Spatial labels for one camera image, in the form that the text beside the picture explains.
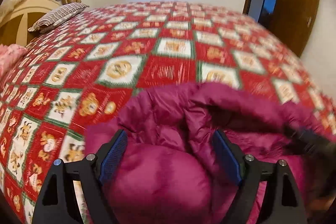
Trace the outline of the magenta down jacket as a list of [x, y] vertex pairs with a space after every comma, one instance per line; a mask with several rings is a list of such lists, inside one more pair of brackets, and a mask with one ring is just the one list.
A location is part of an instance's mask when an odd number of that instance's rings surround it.
[[86, 153], [119, 129], [127, 148], [104, 193], [120, 223], [219, 223], [237, 188], [215, 156], [218, 129], [258, 160], [286, 160], [305, 203], [334, 194], [335, 136], [293, 102], [219, 83], [150, 88], [87, 127]]

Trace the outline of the red checkered bedspread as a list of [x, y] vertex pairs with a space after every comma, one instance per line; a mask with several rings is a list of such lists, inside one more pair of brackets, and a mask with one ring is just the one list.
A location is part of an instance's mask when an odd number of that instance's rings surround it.
[[137, 2], [81, 12], [32, 39], [1, 77], [4, 208], [30, 223], [52, 161], [84, 155], [84, 130], [142, 89], [213, 81], [313, 111], [335, 134], [335, 105], [299, 58], [252, 18], [223, 7]]

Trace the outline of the pink floral pillow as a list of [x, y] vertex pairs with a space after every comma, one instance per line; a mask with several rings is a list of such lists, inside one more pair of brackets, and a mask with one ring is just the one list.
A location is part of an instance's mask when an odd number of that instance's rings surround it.
[[26, 47], [18, 44], [10, 44], [9, 46], [1, 44], [0, 76], [3, 77], [27, 51]]

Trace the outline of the beige wooden headboard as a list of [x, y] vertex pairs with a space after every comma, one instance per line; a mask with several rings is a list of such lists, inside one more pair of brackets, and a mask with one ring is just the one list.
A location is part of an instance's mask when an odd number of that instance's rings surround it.
[[36, 35], [28, 29], [46, 13], [60, 7], [55, 0], [25, 0], [1, 23], [1, 44], [26, 46]]

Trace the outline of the striped grey pillow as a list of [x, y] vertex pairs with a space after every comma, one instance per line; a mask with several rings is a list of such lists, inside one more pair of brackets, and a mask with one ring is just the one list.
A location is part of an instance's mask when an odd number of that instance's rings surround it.
[[38, 32], [40, 34], [49, 32], [80, 14], [88, 7], [89, 6], [84, 3], [77, 2], [62, 5], [43, 15], [28, 29], [28, 32]]

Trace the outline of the brown wooden door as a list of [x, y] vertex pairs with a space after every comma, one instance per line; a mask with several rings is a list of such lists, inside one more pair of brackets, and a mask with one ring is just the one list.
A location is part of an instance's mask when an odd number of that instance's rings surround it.
[[269, 30], [300, 57], [317, 15], [319, 0], [276, 0]]

